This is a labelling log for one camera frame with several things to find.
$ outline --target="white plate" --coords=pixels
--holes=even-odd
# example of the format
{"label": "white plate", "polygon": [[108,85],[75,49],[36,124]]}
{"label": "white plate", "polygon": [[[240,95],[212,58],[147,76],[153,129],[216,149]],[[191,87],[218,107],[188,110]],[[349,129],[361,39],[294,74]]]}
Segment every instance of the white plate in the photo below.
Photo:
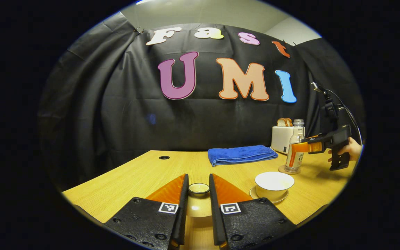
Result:
{"label": "white plate", "polygon": [[[251,195],[251,197],[252,197],[253,199],[259,199],[259,198],[260,198],[260,197],[257,195],[256,186],[257,186],[257,185],[255,185],[254,187],[251,188],[251,190],[249,190],[249,195]],[[286,190],[286,193],[284,194],[284,196],[283,196],[282,198],[280,198],[280,199],[277,200],[277,201],[271,201],[271,200],[270,200],[270,201],[271,201],[272,203],[281,202],[281,201],[283,201],[283,200],[288,196],[288,194],[289,194],[289,191]]]}

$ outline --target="white bowl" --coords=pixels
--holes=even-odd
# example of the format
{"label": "white bowl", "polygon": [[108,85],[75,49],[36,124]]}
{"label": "white bowl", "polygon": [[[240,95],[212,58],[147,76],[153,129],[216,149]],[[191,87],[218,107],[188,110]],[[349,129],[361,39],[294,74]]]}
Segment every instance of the white bowl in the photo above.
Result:
{"label": "white bowl", "polygon": [[277,201],[286,195],[288,189],[294,185],[294,178],[289,174],[280,172],[265,172],[257,175],[255,182],[259,197]]}

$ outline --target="black cable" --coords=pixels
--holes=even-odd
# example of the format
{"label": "black cable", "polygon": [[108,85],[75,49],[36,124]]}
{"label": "black cable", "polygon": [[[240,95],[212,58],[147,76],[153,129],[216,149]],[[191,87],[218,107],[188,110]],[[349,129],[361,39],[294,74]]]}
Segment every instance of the black cable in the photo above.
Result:
{"label": "black cable", "polygon": [[333,95],[335,95],[335,97],[338,98],[338,100],[340,101],[340,103],[342,104],[342,106],[346,109],[348,116],[350,117],[351,121],[353,122],[354,126],[357,129],[357,132],[359,133],[359,140],[360,140],[360,145],[362,146],[362,136],[360,135],[360,130],[359,130],[359,126],[357,125],[356,119],[354,119],[353,114],[351,113],[351,111],[348,109],[347,106],[345,106],[345,104],[343,104],[342,100],[338,97],[338,95],[336,95],[334,92],[332,92],[331,90],[326,90],[328,92],[331,92]]}

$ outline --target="plastic bottle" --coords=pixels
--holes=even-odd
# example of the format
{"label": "plastic bottle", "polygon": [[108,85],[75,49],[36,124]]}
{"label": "plastic bottle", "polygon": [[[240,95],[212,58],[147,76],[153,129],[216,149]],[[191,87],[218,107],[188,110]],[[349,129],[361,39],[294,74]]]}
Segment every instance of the plastic bottle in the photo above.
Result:
{"label": "plastic bottle", "polygon": [[289,149],[288,156],[286,158],[285,163],[285,172],[296,173],[299,171],[299,167],[302,164],[304,152],[291,152],[291,144],[301,142],[305,139],[303,135],[305,128],[303,127],[303,119],[295,119],[294,122],[294,131],[292,133],[291,139],[289,139]]}

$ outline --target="folded towel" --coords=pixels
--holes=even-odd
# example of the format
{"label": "folded towel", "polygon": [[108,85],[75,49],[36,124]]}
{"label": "folded towel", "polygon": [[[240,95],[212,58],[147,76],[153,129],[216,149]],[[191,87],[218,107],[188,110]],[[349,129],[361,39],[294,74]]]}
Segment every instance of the folded towel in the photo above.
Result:
{"label": "folded towel", "polygon": [[212,166],[271,160],[278,156],[274,150],[263,145],[208,150],[208,158]]}

